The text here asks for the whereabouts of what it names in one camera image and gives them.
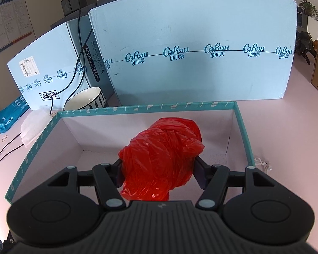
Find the open cardboard box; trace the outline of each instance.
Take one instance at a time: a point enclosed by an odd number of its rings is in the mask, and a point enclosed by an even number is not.
[[[91,170],[100,163],[113,164],[118,152],[139,132],[162,117],[194,120],[205,145],[200,157],[209,165],[223,164],[233,171],[254,165],[252,150],[236,102],[196,102],[65,111],[58,113],[37,139],[6,194],[14,202],[67,166]],[[81,194],[97,202],[93,187]],[[226,198],[240,194],[228,191]],[[170,200],[196,203],[202,189],[194,176],[170,191]]]

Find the blue package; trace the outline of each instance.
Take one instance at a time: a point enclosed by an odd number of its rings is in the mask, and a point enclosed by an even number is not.
[[[13,103],[0,111],[0,134],[7,132],[28,109],[29,105],[26,100],[23,96],[20,96]]]

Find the bulletin board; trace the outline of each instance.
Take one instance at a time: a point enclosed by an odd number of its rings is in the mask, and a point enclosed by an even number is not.
[[[32,33],[25,0],[0,0],[0,52]]]

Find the screw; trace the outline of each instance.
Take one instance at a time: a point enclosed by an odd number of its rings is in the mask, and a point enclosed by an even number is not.
[[[106,201],[106,205],[109,207],[119,207],[122,206],[122,200],[118,198],[110,198]]]
[[[198,204],[202,208],[212,208],[216,205],[216,203],[211,199],[202,199]]]

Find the barcode label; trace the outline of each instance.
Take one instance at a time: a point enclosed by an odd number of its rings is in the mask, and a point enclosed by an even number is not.
[[[29,76],[29,74],[28,74],[28,72],[27,72],[27,70],[26,70],[26,66],[25,66],[24,63],[21,64],[21,67],[22,67],[22,70],[24,71],[25,77],[26,77],[26,76]]]
[[[20,68],[22,70],[22,74],[25,77],[30,77],[33,75],[40,74],[38,67],[35,64],[33,56],[28,57],[22,61],[19,62]]]

